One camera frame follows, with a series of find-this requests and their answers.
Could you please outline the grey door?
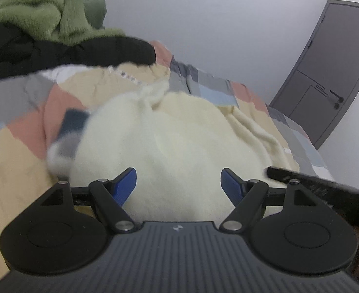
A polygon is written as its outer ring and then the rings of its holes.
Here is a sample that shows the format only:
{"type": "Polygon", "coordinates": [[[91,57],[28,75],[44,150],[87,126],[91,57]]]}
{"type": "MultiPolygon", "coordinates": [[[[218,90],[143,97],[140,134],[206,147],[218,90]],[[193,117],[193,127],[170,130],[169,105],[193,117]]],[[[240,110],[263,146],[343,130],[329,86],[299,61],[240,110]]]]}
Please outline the grey door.
{"type": "Polygon", "coordinates": [[[320,148],[359,91],[359,3],[328,0],[299,59],[271,106],[320,148]],[[335,109],[330,90],[344,97],[335,109]]]}

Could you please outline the black puffer jacket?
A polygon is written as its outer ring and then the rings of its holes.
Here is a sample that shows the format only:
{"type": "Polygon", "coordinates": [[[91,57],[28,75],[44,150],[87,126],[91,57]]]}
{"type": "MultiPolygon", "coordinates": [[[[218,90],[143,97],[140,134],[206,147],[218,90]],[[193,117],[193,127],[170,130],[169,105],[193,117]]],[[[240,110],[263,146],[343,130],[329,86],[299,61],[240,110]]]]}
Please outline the black puffer jacket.
{"type": "Polygon", "coordinates": [[[18,27],[0,24],[0,79],[68,64],[109,67],[126,62],[152,65],[155,61],[153,45],[137,38],[100,37],[67,46],[34,40],[18,27]]]}

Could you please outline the green fleece jacket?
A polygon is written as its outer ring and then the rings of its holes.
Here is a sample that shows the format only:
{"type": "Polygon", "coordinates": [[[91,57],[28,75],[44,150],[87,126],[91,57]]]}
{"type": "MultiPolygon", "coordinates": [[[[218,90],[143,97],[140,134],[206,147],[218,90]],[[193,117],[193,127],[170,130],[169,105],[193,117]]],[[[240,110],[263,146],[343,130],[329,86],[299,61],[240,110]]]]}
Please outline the green fleece jacket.
{"type": "Polygon", "coordinates": [[[0,0],[0,25],[11,24],[36,40],[76,45],[97,37],[123,36],[105,29],[106,0],[0,0]]]}

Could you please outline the cream striped fleece sweater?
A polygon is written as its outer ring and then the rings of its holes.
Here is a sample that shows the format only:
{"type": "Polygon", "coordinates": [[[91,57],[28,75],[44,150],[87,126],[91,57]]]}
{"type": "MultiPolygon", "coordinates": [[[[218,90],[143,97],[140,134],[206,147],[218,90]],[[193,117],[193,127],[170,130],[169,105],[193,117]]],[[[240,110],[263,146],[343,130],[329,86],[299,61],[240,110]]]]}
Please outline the cream striped fleece sweater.
{"type": "Polygon", "coordinates": [[[223,169],[259,180],[270,166],[298,170],[287,149],[237,107],[168,87],[151,84],[85,111],[81,132],[48,149],[49,171],[79,187],[132,167],[137,183],[124,209],[135,221],[219,224],[234,208],[220,185],[223,169]]]}

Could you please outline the patchwork bed quilt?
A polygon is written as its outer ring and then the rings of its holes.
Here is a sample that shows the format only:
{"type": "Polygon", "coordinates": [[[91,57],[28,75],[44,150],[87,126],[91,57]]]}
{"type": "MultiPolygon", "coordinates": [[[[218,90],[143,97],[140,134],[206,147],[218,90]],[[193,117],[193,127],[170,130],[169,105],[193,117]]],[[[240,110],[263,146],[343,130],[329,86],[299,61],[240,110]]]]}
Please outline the patchwork bed quilt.
{"type": "MultiPolygon", "coordinates": [[[[45,157],[66,110],[93,108],[117,94],[163,79],[169,81],[172,91],[203,97],[216,105],[237,106],[280,142],[300,172],[331,178],[302,127],[267,106],[247,86],[181,63],[159,42],[153,46],[156,62],[151,66],[62,65],[0,80],[0,234],[54,184],[45,157]]],[[[0,279],[7,271],[0,253],[0,279]]]]}

